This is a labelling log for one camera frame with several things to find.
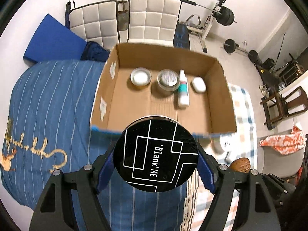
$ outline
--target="striped blue fabric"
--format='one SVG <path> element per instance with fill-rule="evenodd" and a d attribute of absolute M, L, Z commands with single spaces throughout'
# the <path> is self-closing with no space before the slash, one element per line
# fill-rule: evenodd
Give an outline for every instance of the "striped blue fabric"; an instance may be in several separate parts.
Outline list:
<path fill-rule="evenodd" d="M 17 81 L 9 118 L 16 149 L 10 169 L 1 167 L 2 184 L 20 204 L 35 209 L 51 172 L 79 170 L 114 145 L 117 136 L 90 131 L 95 90 L 104 64 L 95 61 L 50 61 L 34 65 Z M 134 189 L 115 170 L 98 196 L 112 230 L 180 230 L 187 183 L 163 193 Z M 77 192 L 72 192 L 80 230 L 86 230 Z"/>

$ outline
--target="black cable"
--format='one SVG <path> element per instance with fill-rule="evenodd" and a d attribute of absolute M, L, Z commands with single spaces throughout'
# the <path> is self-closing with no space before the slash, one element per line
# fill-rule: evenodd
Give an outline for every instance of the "black cable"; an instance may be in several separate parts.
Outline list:
<path fill-rule="evenodd" d="M 279 58 L 279 56 L 280 56 L 280 52 L 281 52 L 281 49 L 282 49 L 283 41 L 284 41 L 284 39 L 285 39 L 285 34 L 286 34 L 286 32 L 283 34 L 282 43 L 281 43 L 281 46 L 280 46 L 279 53 L 278 53 L 278 55 L 277 55 L 277 60 L 276 60 L 275 65 L 274 65 L 273 72 L 274 72 L 274 70 L 275 70 L 275 67 L 276 67 L 278 58 Z"/>

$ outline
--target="white cushioned panel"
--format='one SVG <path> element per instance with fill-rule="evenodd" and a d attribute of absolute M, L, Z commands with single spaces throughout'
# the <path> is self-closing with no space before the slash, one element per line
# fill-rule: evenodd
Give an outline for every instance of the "white cushioned panel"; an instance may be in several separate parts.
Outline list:
<path fill-rule="evenodd" d="M 116 1 L 89 4 L 70 13 L 70 30 L 86 41 L 95 41 L 105 49 L 119 43 Z"/>
<path fill-rule="evenodd" d="M 173 47 L 180 0 L 130 0 L 128 42 Z"/>

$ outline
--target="teal label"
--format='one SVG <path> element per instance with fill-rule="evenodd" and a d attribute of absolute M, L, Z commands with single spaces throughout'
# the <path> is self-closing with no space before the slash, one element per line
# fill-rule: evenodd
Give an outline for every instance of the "teal label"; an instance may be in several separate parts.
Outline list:
<path fill-rule="evenodd" d="M 188 94 L 187 92 L 187 84 L 186 82 L 181 82 L 179 88 L 178 88 L 179 93 L 184 93 L 184 94 Z"/>

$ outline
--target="brown round object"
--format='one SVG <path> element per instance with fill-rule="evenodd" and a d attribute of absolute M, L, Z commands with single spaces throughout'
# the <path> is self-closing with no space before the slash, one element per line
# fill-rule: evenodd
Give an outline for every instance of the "brown round object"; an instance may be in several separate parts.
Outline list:
<path fill-rule="evenodd" d="M 246 157 L 236 159 L 230 164 L 230 168 L 236 172 L 248 173 L 250 171 L 250 162 Z"/>

